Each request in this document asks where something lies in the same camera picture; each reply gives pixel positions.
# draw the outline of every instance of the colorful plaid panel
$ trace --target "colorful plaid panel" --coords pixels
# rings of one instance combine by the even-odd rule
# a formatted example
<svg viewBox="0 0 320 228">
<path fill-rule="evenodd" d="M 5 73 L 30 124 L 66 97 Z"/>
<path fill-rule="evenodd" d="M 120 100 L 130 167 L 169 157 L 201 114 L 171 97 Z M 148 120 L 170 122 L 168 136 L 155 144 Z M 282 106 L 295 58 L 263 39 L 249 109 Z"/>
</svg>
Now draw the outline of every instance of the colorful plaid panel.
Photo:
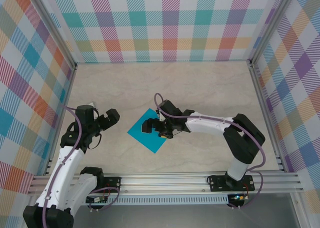
<svg viewBox="0 0 320 228">
<path fill-rule="evenodd" d="M 264 24 L 263 24 L 263 27 L 262 29 L 260 30 L 260 33 L 258 35 L 258 38 L 256 39 L 255 43 L 254 43 L 254 46 L 250 52 L 250 55 L 249 55 L 249 58 L 248 59 L 252 59 L 255 51 L 257 50 L 257 47 L 258 47 L 258 44 L 260 43 L 260 40 L 261 38 L 265 35 L 268 27 L 269 27 L 269 24 L 270 24 L 270 21 L 272 20 L 272 18 L 274 17 L 275 13 L 276 13 L 276 10 L 277 8 L 279 7 L 280 3 L 281 3 L 282 0 L 275 0 L 275 3 L 273 4 L 272 6 L 272 9 L 267 17 L 267 19 L 265 20 Z"/>
<path fill-rule="evenodd" d="M 290 171 L 320 221 L 320 2 L 292 0 L 256 71 Z"/>
<path fill-rule="evenodd" d="M 243 60 L 268 0 L 43 0 L 87 63 Z"/>
<path fill-rule="evenodd" d="M 30 0 L 0 0 L 0 227 L 18 227 L 71 68 Z"/>
</svg>

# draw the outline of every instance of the beige floor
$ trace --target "beige floor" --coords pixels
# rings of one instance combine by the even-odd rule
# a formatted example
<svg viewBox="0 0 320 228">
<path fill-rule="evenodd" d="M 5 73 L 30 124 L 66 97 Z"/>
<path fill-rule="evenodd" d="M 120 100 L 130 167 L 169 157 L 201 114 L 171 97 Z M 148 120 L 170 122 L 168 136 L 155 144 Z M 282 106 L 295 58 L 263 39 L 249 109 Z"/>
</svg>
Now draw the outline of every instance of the beige floor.
<svg viewBox="0 0 320 228">
<path fill-rule="evenodd" d="M 100 113 L 116 108 L 120 121 L 102 134 L 98 148 L 87 151 L 78 172 L 85 166 L 101 167 L 108 173 L 228 169 L 233 157 L 222 136 L 181 133 L 154 154 L 127 134 L 148 108 L 155 109 L 155 92 L 181 110 L 220 117 L 247 115 L 266 136 L 266 164 L 261 170 L 278 169 L 245 62 L 159 62 L 79 65 L 68 105 L 76 107 L 95 101 Z M 61 134 L 73 121 L 66 113 Z M 259 154 L 253 164 L 261 160 Z"/>
</svg>

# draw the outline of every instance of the purple cable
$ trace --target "purple cable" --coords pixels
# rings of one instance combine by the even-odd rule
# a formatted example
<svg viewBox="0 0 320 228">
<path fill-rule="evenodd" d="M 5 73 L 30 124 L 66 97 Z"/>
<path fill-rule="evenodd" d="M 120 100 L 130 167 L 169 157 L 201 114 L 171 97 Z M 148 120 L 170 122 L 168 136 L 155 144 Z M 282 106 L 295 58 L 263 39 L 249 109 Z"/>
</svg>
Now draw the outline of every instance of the purple cable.
<svg viewBox="0 0 320 228">
<path fill-rule="evenodd" d="M 74 150 L 76 149 L 77 145 L 79 144 L 79 141 L 81 139 L 81 135 L 82 135 L 82 127 L 81 127 L 81 123 L 80 123 L 80 120 L 79 118 L 76 116 L 76 114 L 72 111 L 72 110 L 75 110 L 73 108 L 69 108 L 65 105 L 62 105 L 62 107 L 66 110 L 68 110 L 74 117 L 75 117 L 75 120 L 77 121 L 78 123 L 78 126 L 79 126 L 79 135 L 78 135 L 78 138 L 72 148 L 72 150 L 70 151 L 70 153 L 64 158 L 64 160 L 62 161 L 62 163 L 64 164 L 68 159 L 69 157 L 72 155 L 72 153 L 74 152 Z M 52 177 L 52 180 L 49 184 L 49 187 L 48 187 L 48 191 L 46 193 L 46 197 L 50 196 L 50 193 L 51 193 L 51 190 L 52 190 L 52 186 L 54 185 L 54 182 L 55 182 L 55 179 L 60 171 L 62 167 L 62 164 L 60 164 L 58 166 L 58 168 L 56 169 L 55 173 L 53 174 L 53 177 Z M 48 200 L 45 199 L 44 200 L 44 204 L 43 204 L 43 209 L 42 209 L 42 223 L 43 223 L 43 228 L 48 228 L 47 227 L 47 222 L 46 222 L 46 210 L 47 210 L 47 205 L 48 205 Z"/>
<path fill-rule="evenodd" d="M 231 124 L 235 127 L 237 127 L 238 129 L 240 129 L 241 131 L 243 131 L 244 134 L 246 134 L 247 136 L 249 136 L 249 138 L 256 144 L 256 146 L 259 148 L 260 152 L 261 152 L 261 155 L 262 155 L 262 163 L 259 164 L 259 165 L 255 165 L 249 169 L 247 169 L 247 171 L 252 171 L 253 169 L 256 169 L 256 168 L 260 168 L 262 166 L 264 166 L 264 164 L 266 163 L 266 154 L 264 152 L 264 150 L 262 149 L 261 145 L 259 144 L 259 142 L 246 130 L 244 129 L 243 127 L 241 127 L 240 125 L 234 123 L 234 122 L 231 122 L 231 121 L 228 121 L 228 120 L 224 120 L 224 119 L 220 119 L 220 118 L 214 118 L 214 117 L 207 117 L 207 116 L 198 116 L 198 115 L 190 115 L 190 116 L 177 116 L 177 115 L 170 115 L 168 113 L 166 113 L 165 111 L 163 111 L 158 103 L 157 103 L 157 95 L 160 96 L 161 98 L 161 101 L 163 102 L 164 101 L 164 98 L 162 97 L 162 95 L 160 93 L 155 93 L 154 95 L 154 103 L 156 105 L 156 108 L 161 112 L 163 113 L 164 115 L 170 117 L 170 118 L 195 118 L 195 119 L 208 119 L 208 120 L 213 120 L 213 121 L 219 121 L 219 122 L 224 122 L 224 123 L 227 123 L 227 124 Z M 258 190 L 258 192 L 256 193 L 256 195 L 254 196 L 254 198 L 249 201 L 247 204 L 245 204 L 244 206 L 247 206 L 248 204 L 252 203 L 252 201 L 260 194 L 261 190 L 262 190 L 262 186 L 264 184 L 264 178 L 263 178 L 263 175 L 259 172 L 259 171 L 252 171 L 252 172 L 255 172 L 255 173 L 258 173 L 260 176 L 261 176 L 261 185 L 260 185 L 260 188 Z"/>
<path fill-rule="evenodd" d="M 118 192 L 118 194 L 116 195 L 116 198 L 110 203 L 110 204 L 107 204 L 105 205 L 104 207 L 102 207 L 101 209 L 99 210 L 105 210 L 105 209 L 108 209 L 111 205 L 113 205 L 113 203 L 115 203 L 117 200 L 118 200 L 118 197 L 119 197 L 119 194 L 120 194 L 120 190 L 116 187 L 104 187 L 104 188 L 101 188 L 101 189 L 96 189 L 96 190 L 93 190 L 91 191 L 90 194 L 94 194 L 94 193 L 98 193 L 99 191 L 102 191 L 102 190 L 110 190 L 110 189 L 114 189 Z"/>
</svg>

